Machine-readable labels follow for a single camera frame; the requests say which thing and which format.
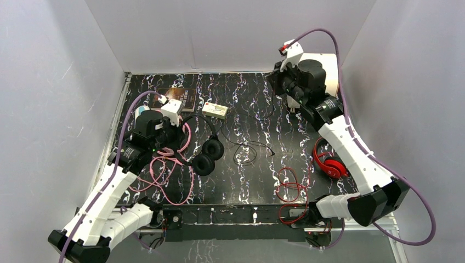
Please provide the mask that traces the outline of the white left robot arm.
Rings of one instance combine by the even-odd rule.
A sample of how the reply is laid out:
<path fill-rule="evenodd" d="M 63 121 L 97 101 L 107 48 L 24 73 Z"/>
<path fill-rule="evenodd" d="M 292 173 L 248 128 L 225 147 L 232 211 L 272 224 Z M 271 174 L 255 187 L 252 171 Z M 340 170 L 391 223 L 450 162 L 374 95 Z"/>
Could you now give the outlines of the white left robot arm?
<path fill-rule="evenodd" d="M 117 149 L 107 159 L 107 170 L 82 208 L 62 230 L 50 233 L 48 242 L 60 254 L 59 262 L 106 262 L 113 248 L 136 230 L 163 225 L 161 205 L 147 198 L 117 218 L 109 217 L 152 161 L 153 153 L 173 148 L 180 141 L 179 126 L 179 113 L 171 110 L 146 110 L 136 118 L 135 128 L 121 135 Z"/>

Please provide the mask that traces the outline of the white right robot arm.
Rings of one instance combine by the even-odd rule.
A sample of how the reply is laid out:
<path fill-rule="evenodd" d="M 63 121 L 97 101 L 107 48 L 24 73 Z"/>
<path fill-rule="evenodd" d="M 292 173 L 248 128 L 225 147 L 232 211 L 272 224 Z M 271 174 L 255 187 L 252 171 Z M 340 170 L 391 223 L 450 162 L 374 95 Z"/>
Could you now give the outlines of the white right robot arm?
<path fill-rule="evenodd" d="M 353 194 L 318 198 L 312 203 L 309 221 L 322 227 L 338 217 L 368 226 L 399 208 L 410 188 L 360 149 L 361 141 L 345 122 L 341 100 L 327 92 L 325 80 L 322 63 L 313 59 L 296 65 L 279 61 L 268 75 L 276 95 L 288 95 L 298 103 L 302 116 L 322 137 L 318 144 L 328 143 L 335 151 L 335 157 L 316 161 L 321 170 L 327 175 L 350 175 L 358 189 Z"/>

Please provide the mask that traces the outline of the black on-ear headphones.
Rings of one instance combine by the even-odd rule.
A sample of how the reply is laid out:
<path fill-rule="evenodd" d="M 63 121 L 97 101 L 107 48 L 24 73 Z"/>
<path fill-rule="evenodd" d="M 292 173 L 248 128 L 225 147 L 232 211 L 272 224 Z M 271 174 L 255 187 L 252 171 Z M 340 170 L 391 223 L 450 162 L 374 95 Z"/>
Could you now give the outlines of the black on-ear headphones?
<path fill-rule="evenodd" d="M 183 165 L 192 167 L 193 171 L 199 176 L 208 176 L 215 169 L 215 161 L 222 158 L 224 154 L 224 145 L 219 141 L 217 130 L 213 123 L 205 116 L 191 115 L 187 116 L 182 122 L 182 126 L 185 122 L 190 119 L 198 117 L 202 119 L 209 126 L 212 135 L 202 145 L 201 153 L 195 156 L 191 162 L 186 161 L 180 153 L 175 153 L 175 158 Z"/>

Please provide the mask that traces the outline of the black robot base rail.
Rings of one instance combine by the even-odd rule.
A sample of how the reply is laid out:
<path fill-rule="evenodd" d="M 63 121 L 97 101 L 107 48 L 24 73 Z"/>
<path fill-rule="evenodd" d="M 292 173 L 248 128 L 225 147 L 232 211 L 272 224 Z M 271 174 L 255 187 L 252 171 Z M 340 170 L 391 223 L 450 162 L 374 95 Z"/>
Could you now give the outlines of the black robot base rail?
<path fill-rule="evenodd" d="M 284 239 L 327 245 L 339 230 L 339 219 L 325 219 L 312 223 L 306 216 L 298 222 L 301 208 L 280 205 L 164 205 L 155 214 L 157 223 L 142 227 L 143 235 L 167 232 L 168 242 L 194 240 L 259 240 Z"/>

